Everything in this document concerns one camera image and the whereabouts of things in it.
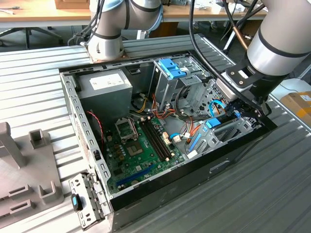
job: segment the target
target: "ribbed aluminum surface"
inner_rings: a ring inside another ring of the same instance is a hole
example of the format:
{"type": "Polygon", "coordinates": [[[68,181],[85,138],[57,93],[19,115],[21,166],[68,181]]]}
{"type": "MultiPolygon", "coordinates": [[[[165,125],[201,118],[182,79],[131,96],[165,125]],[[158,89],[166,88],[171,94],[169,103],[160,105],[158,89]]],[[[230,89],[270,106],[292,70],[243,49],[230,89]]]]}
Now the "ribbed aluminum surface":
{"type": "MultiPolygon", "coordinates": [[[[197,36],[219,70],[233,63],[197,36]]],[[[188,36],[124,43],[130,57],[191,50],[188,36]]],[[[2,232],[82,232],[70,201],[68,179],[86,170],[71,126],[57,68],[88,64],[82,47],[0,53],[0,121],[12,136],[41,128],[50,133],[65,201],[2,232]]],[[[306,128],[274,100],[270,118],[279,126],[240,163],[181,196],[122,233],[309,232],[311,139],[306,128]]],[[[104,232],[102,222],[90,233],[104,232]]]]}

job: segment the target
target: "chair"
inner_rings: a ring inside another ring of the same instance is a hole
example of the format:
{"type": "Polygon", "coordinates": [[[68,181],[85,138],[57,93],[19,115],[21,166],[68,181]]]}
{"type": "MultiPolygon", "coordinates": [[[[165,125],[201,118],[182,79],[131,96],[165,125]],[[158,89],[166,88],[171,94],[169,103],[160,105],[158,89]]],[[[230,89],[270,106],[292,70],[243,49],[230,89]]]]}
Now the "chair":
{"type": "Polygon", "coordinates": [[[60,35],[49,32],[47,30],[44,30],[44,29],[38,28],[38,27],[35,27],[35,28],[11,28],[11,29],[5,30],[4,32],[1,32],[0,37],[3,37],[5,35],[9,35],[9,34],[12,34],[12,33],[18,32],[18,31],[22,31],[22,30],[25,30],[25,32],[26,32],[26,48],[27,49],[30,49],[29,36],[32,35],[32,33],[31,33],[32,30],[58,38],[58,43],[60,45],[62,45],[64,43],[63,38],[60,35]]]}

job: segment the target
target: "table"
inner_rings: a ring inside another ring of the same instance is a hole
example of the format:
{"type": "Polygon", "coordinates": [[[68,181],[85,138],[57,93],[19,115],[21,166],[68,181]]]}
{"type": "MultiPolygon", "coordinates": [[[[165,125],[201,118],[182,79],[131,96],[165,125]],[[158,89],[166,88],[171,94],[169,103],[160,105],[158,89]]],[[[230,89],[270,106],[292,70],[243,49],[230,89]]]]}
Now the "table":
{"type": "MultiPolygon", "coordinates": [[[[196,35],[205,57],[219,70],[234,63],[196,35]]],[[[131,58],[192,50],[189,36],[126,41],[131,58]]],[[[68,180],[86,171],[66,109],[58,68],[88,64],[80,46],[0,53],[0,120],[12,137],[41,128],[50,133],[65,201],[1,232],[82,233],[68,180]]],[[[311,227],[311,129],[274,97],[269,116],[278,129],[242,161],[119,233],[309,232],[311,227]]],[[[104,233],[103,221],[88,233],[104,233]]]]}
{"type": "MultiPolygon", "coordinates": [[[[90,21],[89,10],[57,10],[54,0],[2,0],[0,8],[19,6],[22,10],[13,10],[15,15],[0,13],[0,28],[46,27],[87,25],[90,21]]],[[[241,19],[245,13],[235,13],[234,19],[241,19]]],[[[251,19],[263,19],[265,11],[260,11],[251,19]]],[[[189,6],[164,6],[163,22],[188,21],[189,6]]],[[[210,8],[195,10],[197,21],[227,20],[225,11],[213,14],[210,8]]]]}

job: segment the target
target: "blue button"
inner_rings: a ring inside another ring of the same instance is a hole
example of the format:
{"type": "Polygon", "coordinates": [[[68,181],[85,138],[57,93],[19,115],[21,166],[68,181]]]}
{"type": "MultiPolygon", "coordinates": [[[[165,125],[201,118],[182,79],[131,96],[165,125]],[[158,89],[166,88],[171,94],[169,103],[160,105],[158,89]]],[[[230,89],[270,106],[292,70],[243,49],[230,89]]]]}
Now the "blue button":
{"type": "Polygon", "coordinates": [[[77,198],[76,198],[76,197],[73,197],[73,198],[72,198],[72,202],[73,202],[73,205],[76,205],[76,204],[77,204],[77,198]]]}
{"type": "Polygon", "coordinates": [[[174,63],[171,59],[161,59],[159,60],[159,64],[172,79],[182,78],[187,75],[187,73],[181,71],[178,64],[174,63]]]}

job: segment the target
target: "blue cable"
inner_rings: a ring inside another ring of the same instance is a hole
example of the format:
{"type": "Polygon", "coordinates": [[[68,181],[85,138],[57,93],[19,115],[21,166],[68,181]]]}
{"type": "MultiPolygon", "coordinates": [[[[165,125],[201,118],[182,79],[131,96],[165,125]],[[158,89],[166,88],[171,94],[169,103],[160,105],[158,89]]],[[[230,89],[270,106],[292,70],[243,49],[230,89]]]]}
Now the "blue cable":
{"type": "Polygon", "coordinates": [[[210,103],[209,103],[209,112],[211,114],[212,117],[214,117],[214,113],[213,113],[213,103],[216,103],[216,104],[219,104],[223,109],[225,108],[225,105],[224,103],[222,103],[221,101],[219,100],[212,100],[210,103]]]}
{"type": "Polygon", "coordinates": [[[172,139],[172,138],[175,137],[176,135],[179,135],[179,133],[173,133],[173,134],[171,134],[170,139],[172,139]]]}

